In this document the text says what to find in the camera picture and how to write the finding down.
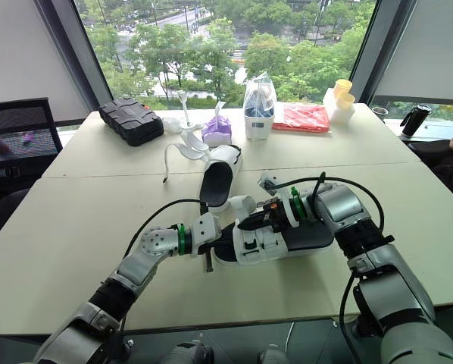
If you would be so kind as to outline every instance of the black mesh chair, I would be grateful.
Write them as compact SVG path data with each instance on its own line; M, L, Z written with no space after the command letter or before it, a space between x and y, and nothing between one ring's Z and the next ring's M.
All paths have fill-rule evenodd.
M47 98L0 102L0 228L61 150Z

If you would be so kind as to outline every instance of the black mug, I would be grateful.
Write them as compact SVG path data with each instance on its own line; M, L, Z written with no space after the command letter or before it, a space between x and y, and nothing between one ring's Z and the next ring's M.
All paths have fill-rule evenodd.
M432 109L425 104L419 104L411 109L401 122L400 126L403 127L401 132L406 137L411 137L417 131L418 127L423 123L425 118L430 115Z

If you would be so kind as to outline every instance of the green foliage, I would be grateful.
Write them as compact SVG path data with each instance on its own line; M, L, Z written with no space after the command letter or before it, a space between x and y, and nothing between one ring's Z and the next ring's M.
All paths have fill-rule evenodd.
M245 10L243 18L254 27L269 25L270 28L275 29L291 23L292 10L284 2L274 2L268 5L254 2Z
M262 72L268 72L270 76L285 74L289 44L284 39L268 33L255 33L244 57L248 78L258 76Z
M168 86L170 89L183 89L185 91L209 91L211 89L207 84L195 80L183 80L181 86L177 80L170 80Z
M235 24L243 22L243 16L245 11L251 7L250 0L213 0L211 5L215 17L231 20Z
M220 100L224 98L225 90L234 84L233 78L238 69L230 59L236 47L232 21L216 19L208 26L208 32L209 39L200 36L192 39L190 60L198 79L207 84Z
M154 77L168 95L169 73L176 74L178 83L186 72L187 42L189 33L185 27L166 24L162 28L140 24L129 41L127 58L135 71L145 71Z
M304 40L291 46L274 34L290 24L298 40L304 39L318 16L318 2L312 1L300 12L292 13L283 0L204 0L203 5L216 17L211 22L213 18L203 20L210 22L209 38L191 36L185 26L166 24L158 28L140 24L123 55L126 61L120 64L120 38L114 24L120 29L120 25L136 17L149 17L151 21L151 2L100 0L108 20L104 22L97 0L75 1L112 93L116 97L135 97L154 110L181 109L179 99L169 95L172 89L208 91L216 96L192 97L189 108L214 108L219 99L227 102L229 108L242 107L245 86L235 83L238 66L231 59L238 47L233 24L252 25L268 32L254 33L250 39L244 54L248 78L266 71L280 101L321 102L328 87L349 76L375 5L374 0L353 5L333 0L321 17L321 24L333 26L333 34L342 33L341 41L314 46ZM188 71L193 71L198 80L186 80ZM148 97L156 83L160 83L166 98ZM433 112L436 115L449 118L453 110L438 108Z
M98 61L113 62L115 67L117 63L117 48L119 36L113 27L96 24L94 27L86 27L87 36L92 43L92 47L97 55Z
M388 110L389 119L403 119L410 110L417 106L416 102L388 102L384 105L373 103L370 107L381 106ZM428 121L452 121L453 122L453 105L428 104L432 108L432 113L427 117Z
M230 83L225 89L225 95L221 101L225 101L225 108L241 108L243 107L243 97L245 95L246 86L237 83Z
M291 25L294 27L294 34L300 41L304 39L309 29L315 25L319 6L317 2L311 2L309 5L304 6L302 11L292 14Z
M152 110L182 110L183 106L181 101L177 98L171 98L167 101L161 97L138 97L137 101L144 105L147 105ZM192 97L188 99L188 109L195 110L198 108L214 108L217 105L217 101L212 98L200 99Z
M151 93L153 82L145 72L128 68L120 72L110 62L101 63L101 68L114 97L137 97Z
M355 13L343 0L332 2L324 11L323 22L333 26L333 34L346 30L355 22Z

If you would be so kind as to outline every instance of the window frame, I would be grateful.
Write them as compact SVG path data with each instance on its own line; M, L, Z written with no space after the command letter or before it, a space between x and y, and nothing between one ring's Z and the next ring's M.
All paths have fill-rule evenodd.
M113 99L73 0L33 0L70 78L90 111ZM83 120L57 122L57 126Z
M73 0L34 0L91 110L113 99ZM378 0L349 79L358 102L369 104L417 0Z

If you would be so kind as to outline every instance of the black cable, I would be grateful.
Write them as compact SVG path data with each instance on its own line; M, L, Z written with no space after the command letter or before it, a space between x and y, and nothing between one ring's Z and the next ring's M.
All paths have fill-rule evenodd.
M317 214L317 211L316 211L316 207L315 207L317 190L319 190L320 184L324 183L325 179L326 179L326 172L323 172L320 174L319 178L317 179L316 186L314 186L314 190L312 191L312 194L309 196L309 206L311 207L311 211L317 220L320 220L319 215Z
M360 356L358 355L358 352L356 351L355 346L351 342L351 339L349 338L348 333L346 332L346 327L345 327L346 300L348 299L349 291L351 290L351 286L353 285L355 276L356 276L356 274L352 271L351 276L349 277L348 283L346 284L345 292L342 294L341 307L339 307L339 327L341 328L342 336L344 336L346 343L348 344L348 348L349 348L349 351L351 352L351 355L353 356L353 359L355 360L356 364L361 364Z
M301 182L311 182L314 180L319 180L320 177L304 177L304 178L298 178L297 180L291 180L289 182L285 182L284 184L276 184L275 186L268 187L269 190L275 190L287 186L291 186L293 184L299 184ZM378 213L380 214L380 225L379 229L383 232L383 228L385 227L385 213L383 212L383 207L380 204L380 201L373 195L373 193L367 189L365 186L362 186L353 180L347 180L345 178L339 178L339 177L325 177L324 180L335 180L337 182L343 182L344 184L351 184L352 186L355 186L365 192L374 202L376 205L376 208L378 209Z
M169 202L167 203L166 205L162 206L161 208L159 208L159 210L157 210L154 214L152 214L145 222L144 224L141 225L141 227L136 231L136 233L134 234L133 238L130 240L129 242L129 245L127 246L127 249L126 249L126 252L124 253L123 255L123 258L124 259L126 256L129 255L130 253L130 250L132 249L134 243L136 242L137 238L139 237L139 235L141 234L142 230L144 230L145 226L151 222L151 220L153 218L155 218L156 216L158 216L159 214L161 214L165 209L167 209L168 207L171 207L173 205L176 205L178 203L182 203L182 202L196 202L196 203L199 203L200 205L203 203L202 201L200 201L199 199L177 199L173 202ZM124 328L126 327L126 318L127 318L127 314L123 316L122 318L122 322L120 323L120 336L123 337L123 330Z
M136 231L136 233L134 234L133 238L131 239L131 241L129 242L129 246L127 247L126 249L126 253L123 255L123 258L125 258L126 256L129 255L130 253L130 250L132 249L133 245L134 245L134 242L136 242L137 240L137 237L139 236L139 234L141 234L141 231L145 228L145 226L151 222L151 220L153 218L155 218L156 216L158 216L159 214L161 214L165 209L167 209L168 207L172 206L172 205L176 205L178 203L182 203L182 202L196 202L196 203L199 203L201 205L202 201L200 201L199 199L177 199L176 201L173 201L173 202L169 202L167 203L166 205L164 205L163 207L159 208L159 210L157 210L154 214L152 214L145 222L144 224L141 225L141 227L138 229L138 231Z

